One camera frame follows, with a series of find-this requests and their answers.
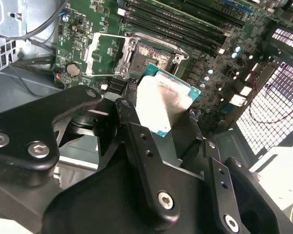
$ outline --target motherboard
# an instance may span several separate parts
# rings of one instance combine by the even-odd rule
[[[260,59],[269,25],[293,27],[272,12],[282,4],[71,0],[59,25],[55,80],[120,94],[153,64],[201,90],[192,108],[200,126],[213,130],[226,114],[226,93]]]

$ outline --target gray cable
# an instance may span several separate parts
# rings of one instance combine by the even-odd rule
[[[52,49],[51,47],[47,46],[46,43],[48,43],[48,42],[51,40],[51,38],[52,38],[52,36],[54,35],[56,29],[58,28],[58,25],[59,25],[60,22],[61,22],[61,19],[62,19],[62,17],[59,17],[59,18],[58,18],[58,21],[56,22],[55,27],[54,27],[54,29],[53,29],[51,35],[50,35],[45,41],[40,42],[40,41],[37,41],[37,40],[31,39],[31,38],[29,38],[28,40],[29,40],[33,45],[39,46],[39,47],[41,47],[42,49],[44,49],[44,50],[46,50],[46,51],[49,51],[49,52],[51,52],[52,54],[54,54],[54,53],[55,53],[55,50]]]
[[[24,36],[20,36],[20,37],[3,37],[5,39],[8,39],[8,40],[26,40],[28,38],[31,38],[31,37],[34,37],[35,35],[41,33],[43,30],[45,30],[47,27],[50,26],[50,24],[59,17],[60,13],[62,12],[62,10],[64,10],[66,4],[67,4],[67,1],[68,0],[62,0],[62,4],[61,6],[59,7],[59,9],[54,12],[54,14],[49,18],[47,19],[42,25],[40,25],[38,28],[36,28],[35,30],[27,33],[26,35]]]
[[[27,84],[25,83],[25,81],[23,80],[22,77],[20,77],[20,75],[17,73],[17,71],[14,69],[14,67],[12,67],[11,64],[9,64],[9,68],[12,69],[12,71],[15,73],[16,77],[20,80],[20,82],[23,84],[24,88],[32,95],[38,98],[43,98],[45,97],[44,95],[38,95],[35,94],[33,91],[30,90],[30,88],[28,88]]]

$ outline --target black metal bracket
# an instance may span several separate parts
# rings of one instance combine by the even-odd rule
[[[157,231],[166,230],[178,220],[180,207],[150,130],[140,125],[134,105],[124,98],[115,101],[117,134],[102,154],[99,138],[99,170],[105,168],[117,149],[124,144],[136,192],[140,194],[142,219]]]
[[[133,103],[124,98],[113,102],[76,86],[1,113],[0,181],[18,184],[19,190],[0,184],[0,209],[13,218],[17,211],[30,217],[31,207],[17,197],[46,185],[42,182],[52,175],[59,146],[88,134],[99,138],[98,172],[51,202],[42,233],[87,234],[98,225],[101,233],[120,227],[126,233],[148,234],[293,233],[293,225],[247,168],[233,159],[222,164],[217,147],[203,138],[187,113],[172,130],[183,167],[196,175],[162,162],[150,130],[140,125]],[[11,210],[1,208],[1,197]],[[35,224],[41,214],[40,208]],[[105,224],[110,219],[113,223]],[[37,230],[36,225],[28,227]]]
[[[100,100],[80,85],[0,113],[0,180],[38,185],[49,178],[69,121]]]

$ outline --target ram slot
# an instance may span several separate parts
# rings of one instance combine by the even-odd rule
[[[226,14],[224,14],[220,11],[217,11],[215,9],[212,9],[208,6],[205,6],[195,0],[185,0],[184,3],[186,5],[191,5],[192,7],[196,7],[198,9],[198,12],[204,13],[209,16],[213,16],[215,19],[222,20],[224,22],[228,22],[228,23],[230,23],[234,26],[237,26],[239,28],[242,28],[244,25],[243,21],[236,19],[232,16],[226,15]]]
[[[128,24],[131,24],[133,26],[138,26],[143,28],[143,32],[145,30],[149,31],[151,35],[154,33],[157,33],[156,35],[158,38],[161,38],[162,40],[165,40],[169,43],[173,43],[175,45],[179,44],[184,44],[187,45],[188,47],[200,50],[202,52],[205,52],[211,56],[214,56],[215,54],[215,48],[210,46],[207,47],[198,41],[195,41],[191,38],[185,37],[183,35],[180,35],[178,33],[172,32],[167,28],[158,26],[150,21],[147,21],[145,18],[140,18],[140,17],[133,17],[129,14],[125,15],[125,22]]]
[[[128,10],[130,12],[143,12],[144,15],[149,15],[149,17],[153,18],[155,20],[154,23],[158,24],[165,24],[166,26],[171,27],[172,29],[177,30],[177,32],[180,32],[185,35],[191,35],[195,39],[198,39],[200,41],[208,41],[215,45],[221,45],[225,41],[225,37],[221,35],[221,37],[217,37],[210,33],[202,33],[198,31],[196,28],[188,28],[183,24],[180,24],[179,22],[176,22],[176,20],[172,20],[169,17],[165,17],[163,14],[159,14],[155,11],[155,9],[149,8],[149,9],[143,9],[142,6],[137,4],[132,4],[129,6]]]
[[[192,30],[186,29],[178,24],[174,24],[168,20],[165,20],[163,18],[154,16],[153,14],[149,14],[147,12],[142,12],[142,11],[136,11],[136,9],[133,9],[132,7],[129,8],[129,13],[133,16],[133,17],[140,17],[140,18],[145,18],[148,21],[151,21],[152,23],[167,28],[169,29],[169,31],[174,32],[178,35],[182,35],[183,37],[188,37],[188,38],[192,38],[193,40],[201,43],[202,45],[205,46],[220,46],[221,44],[216,43],[215,41],[206,38]]]
[[[178,25],[182,25],[185,28],[191,29],[197,33],[200,33],[206,37],[209,37],[217,42],[223,43],[225,40],[225,36],[223,35],[222,31],[218,31],[216,29],[212,29],[210,27],[207,27],[202,24],[198,24],[196,22],[193,22],[189,19],[186,19],[184,17],[181,17],[179,15],[176,15],[170,11],[164,10],[162,8],[156,7],[152,4],[149,4],[144,1],[139,0],[130,0],[128,2],[128,6],[132,6],[134,8],[137,8],[139,10],[149,12],[151,14],[154,14],[158,17],[162,17],[166,20],[169,20],[173,23],[176,23]]]

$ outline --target black plastic part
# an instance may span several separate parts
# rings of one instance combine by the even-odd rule
[[[60,156],[56,140],[61,140],[75,114],[95,108],[100,100],[96,91],[80,85],[0,113],[0,132],[10,137],[9,144],[0,148],[0,181],[38,185],[50,177]],[[35,158],[28,153],[35,141],[48,146],[48,156]]]
[[[204,182],[167,165],[164,170],[172,178],[181,210],[178,221],[163,233],[218,233]],[[123,157],[67,189],[47,208],[41,234],[158,233],[140,218],[135,176]]]
[[[293,224],[261,187],[247,167],[236,158],[228,158],[241,219],[251,233],[293,234]]]

